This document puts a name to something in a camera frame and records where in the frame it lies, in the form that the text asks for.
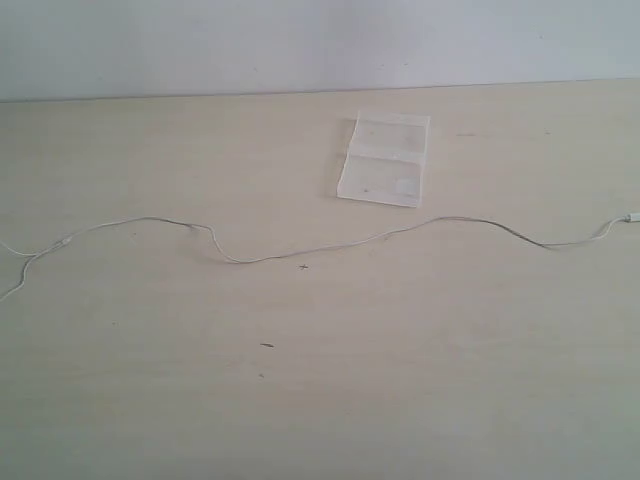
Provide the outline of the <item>white wired earphones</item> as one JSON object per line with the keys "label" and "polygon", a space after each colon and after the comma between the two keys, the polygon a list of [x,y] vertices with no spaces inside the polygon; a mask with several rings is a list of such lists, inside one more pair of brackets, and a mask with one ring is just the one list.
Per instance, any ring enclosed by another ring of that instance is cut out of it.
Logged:
{"label": "white wired earphones", "polygon": [[166,224],[166,225],[176,226],[176,227],[180,227],[180,228],[185,228],[185,229],[188,229],[188,230],[194,230],[196,232],[199,232],[199,231],[205,232],[205,233],[207,233],[209,235],[209,238],[211,240],[211,243],[212,243],[214,249],[222,257],[222,259],[225,262],[227,262],[229,264],[236,264],[236,265],[252,265],[252,264],[258,264],[258,263],[263,263],[263,262],[268,262],[268,261],[273,261],[273,260],[282,260],[282,259],[289,259],[289,258],[294,258],[294,257],[299,257],[299,256],[311,255],[311,254],[320,253],[320,252],[356,248],[356,247],[359,247],[359,246],[362,246],[362,245],[369,244],[369,243],[374,242],[374,241],[381,240],[383,238],[387,238],[387,237],[391,237],[391,236],[395,236],[395,235],[400,235],[400,234],[403,234],[403,233],[406,233],[406,232],[411,232],[411,231],[415,231],[415,230],[427,227],[427,226],[432,225],[432,224],[444,223],[444,222],[472,223],[472,224],[488,225],[488,226],[490,226],[492,228],[496,228],[498,230],[506,232],[508,235],[511,235],[511,236],[515,237],[516,239],[519,239],[519,240],[521,240],[521,241],[523,241],[523,242],[525,242],[527,244],[533,245],[533,246],[538,247],[538,248],[546,249],[546,250],[573,248],[573,247],[578,247],[578,246],[585,245],[585,244],[590,244],[590,243],[593,243],[593,242],[598,242],[598,241],[601,241],[601,240],[605,239],[611,233],[611,231],[619,224],[623,224],[623,223],[625,223],[625,224],[638,224],[639,223],[639,213],[638,212],[631,212],[631,213],[626,213],[626,214],[621,215],[619,217],[613,218],[611,220],[608,220],[608,221],[604,222],[589,237],[586,237],[586,238],[583,238],[583,239],[579,239],[579,240],[566,241],[566,242],[543,242],[543,241],[538,241],[538,240],[535,240],[534,238],[532,238],[531,236],[525,235],[524,233],[521,233],[521,232],[517,231],[516,229],[514,229],[514,228],[512,228],[510,226],[507,226],[504,223],[500,223],[500,222],[498,222],[496,220],[491,220],[491,219],[486,219],[486,218],[469,217],[469,216],[456,216],[456,215],[436,216],[436,217],[428,218],[428,219],[426,219],[426,220],[424,220],[422,222],[416,223],[414,225],[403,226],[403,227],[399,227],[399,228],[383,231],[381,233],[373,234],[373,235],[371,235],[369,237],[366,237],[366,238],[363,238],[363,239],[359,239],[359,240],[354,240],[354,241],[349,241],[349,242],[342,242],[342,243],[327,244],[327,245],[322,245],[322,246],[309,248],[309,249],[304,249],[304,250],[293,250],[293,251],[288,251],[288,252],[285,252],[285,253],[268,255],[268,256],[264,256],[264,257],[254,257],[254,258],[237,258],[237,257],[234,257],[234,256],[228,254],[224,250],[222,244],[220,243],[220,241],[218,239],[218,236],[217,236],[216,229],[212,225],[179,221],[179,220],[176,220],[176,219],[165,218],[165,217],[160,217],[160,216],[133,217],[133,218],[127,218],[127,219],[122,219],[122,220],[109,221],[109,222],[106,222],[106,223],[101,223],[101,224],[89,226],[89,227],[86,227],[86,228],[82,228],[80,230],[76,230],[76,231],[74,231],[72,233],[69,233],[69,234],[66,234],[65,236],[61,237],[60,239],[54,241],[49,246],[47,246],[47,247],[45,247],[45,248],[43,248],[41,250],[33,251],[33,252],[18,251],[18,250],[13,249],[12,247],[10,247],[5,242],[1,242],[1,247],[3,249],[8,251],[10,254],[12,254],[12,255],[14,255],[16,257],[20,257],[20,258],[22,258],[24,260],[24,262],[22,264],[22,267],[20,269],[20,272],[19,272],[19,277],[18,277],[17,283],[14,286],[8,288],[6,291],[1,293],[1,302],[6,301],[8,298],[13,296],[17,292],[21,291],[25,287],[25,285],[27,283],[27,277],[28,277],[29,270],[36,262],[39,262],[43,258],[45,258],[47,256],[50,256],[53,253],[68,247],[76,238],[78,238],[80,236],[92,234],[94,232],[98,232],[98,231],[101,231],[101,230],[105,230],[105,229],[118,228],[118,227],[121,227],[121,226],[130,225],[130,224],[136,224],[136,223],[141,223],[141,222],[154,222],[154,223],[160,223],[160,224]]}

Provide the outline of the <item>clear plastic storage case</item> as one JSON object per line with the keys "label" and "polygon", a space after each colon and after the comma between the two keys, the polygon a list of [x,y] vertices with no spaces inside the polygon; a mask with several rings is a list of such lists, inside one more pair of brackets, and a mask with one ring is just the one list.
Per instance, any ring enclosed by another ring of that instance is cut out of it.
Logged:
{"label": "clear plastic storage case", "polygon": [[336,187],[341,199],[418,208],[428,116],[359,111]]}

